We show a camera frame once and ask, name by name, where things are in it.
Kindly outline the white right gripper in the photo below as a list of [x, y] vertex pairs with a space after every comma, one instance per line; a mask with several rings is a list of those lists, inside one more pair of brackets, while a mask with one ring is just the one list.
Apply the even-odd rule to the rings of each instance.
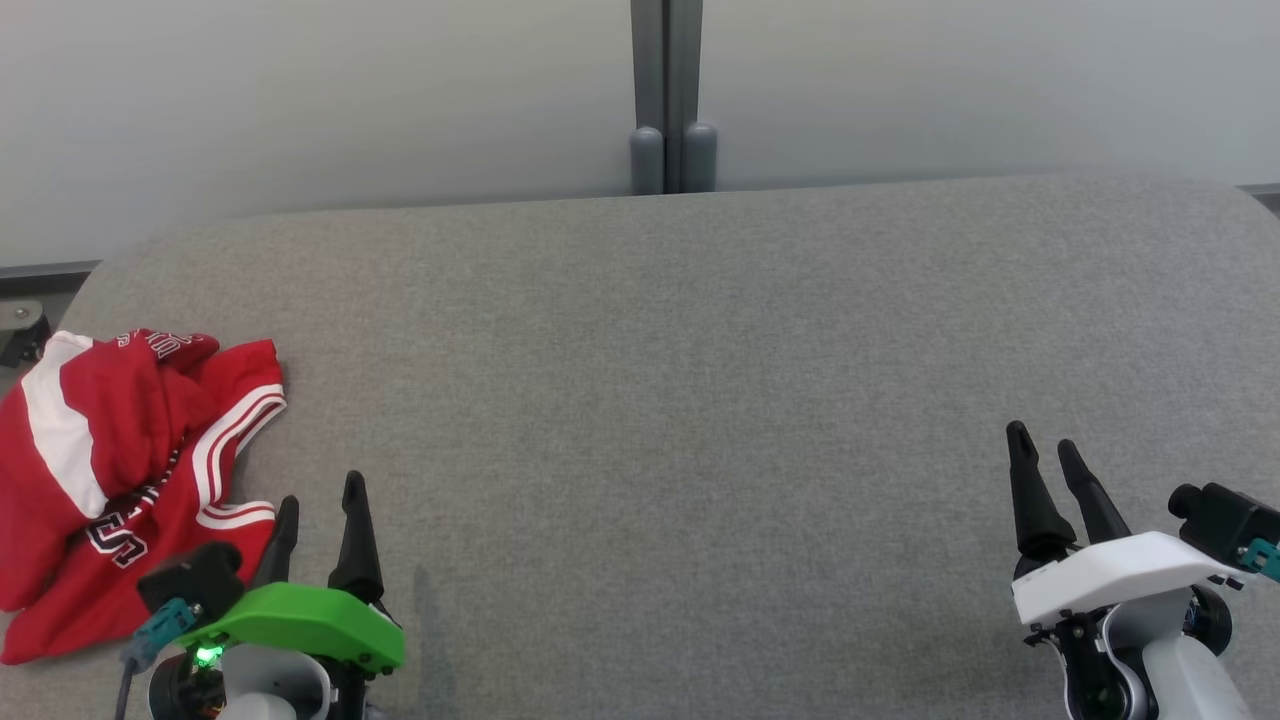
[[1133, 536], [1076, 445], [1061, 439], [1057, 454], [1064, 480], [1091, 543], [1066, 557], [1076, 536], [1041, 475], [1039, 454], [1025, 424], [1010, 421], [1006, 441], [1018, 552], [1025, 561], [1055, 561], [1012, 582], [1021, 625], [1052, 624], [1064, 610], [1089, 612], [1211, 577], [1245, 579], [1244, 568], [1222, 564], [1174, 536], [1157, 530]]

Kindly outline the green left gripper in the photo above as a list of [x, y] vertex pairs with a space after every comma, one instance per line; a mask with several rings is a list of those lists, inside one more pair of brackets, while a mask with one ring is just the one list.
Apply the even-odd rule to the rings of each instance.
[[257, 644], [360, 667], [393, 673], [404, 662], [404, 633], [374, 605], [385, 587], [364, 474], [346, 475], [346, 515], [339, 559], [328, 587], [288, 582], [298, 538], [300, 501], [285, 496], [271, 536], [243, 594], [219, 619], [200, 628], [202, 648]]

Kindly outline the red basketball jersey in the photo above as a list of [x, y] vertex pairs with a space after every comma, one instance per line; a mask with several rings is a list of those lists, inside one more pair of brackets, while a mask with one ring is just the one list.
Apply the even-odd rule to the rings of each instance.
[[284, 372], [270, 340], [219, 350], [192, 370], [212, 404], [160, 477], [111, 501], [74, 533], [40, 597], [6, 612], [0, 643], [8, 666], [76, 653], [129, 635], [148, 616], [134, 585], [161, 561], [209, 542], [242, 553], [248, 580], [273, 532], [268, 501], [233, 503], [241, 448], [285, 410]]

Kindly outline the red white shorts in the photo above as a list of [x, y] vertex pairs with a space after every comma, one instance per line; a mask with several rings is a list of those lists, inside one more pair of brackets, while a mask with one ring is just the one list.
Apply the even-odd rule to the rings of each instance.
[[0, 401], [0, 612], [33, 603], [67, 541], [160, 477], [212, 404], [192, 370], [207, 334], [59, 331]]

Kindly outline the black caster wheel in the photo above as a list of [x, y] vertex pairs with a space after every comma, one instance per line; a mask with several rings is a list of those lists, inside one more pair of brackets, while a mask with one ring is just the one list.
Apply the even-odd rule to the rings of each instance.
[[36, 364], [52, 333], [44, 305], [35, 299], [0, 299], [0, 366]]

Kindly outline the grey cylindrical post cap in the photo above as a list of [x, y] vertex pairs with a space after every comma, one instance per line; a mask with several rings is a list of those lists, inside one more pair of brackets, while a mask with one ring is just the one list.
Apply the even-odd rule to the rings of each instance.
[[634, 129], [628, 136], [630, 178], [632, 196], [662, 195], [666, 191], [666, 138], [650, 126]]
[[680, 181], [682, 193], [716, 192], [718, 141], [718, 131], [709, 123], [694, 122], [685, 129]]

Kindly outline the grey partition post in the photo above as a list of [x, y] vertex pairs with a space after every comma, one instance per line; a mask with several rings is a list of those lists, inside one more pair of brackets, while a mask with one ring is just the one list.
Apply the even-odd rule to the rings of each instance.
[[684, 132], [704, 122], [699, 117], [704, 0], [628, 0], [628, 6], [635, 124], [663, 133], [663, 193], [682, 193]]

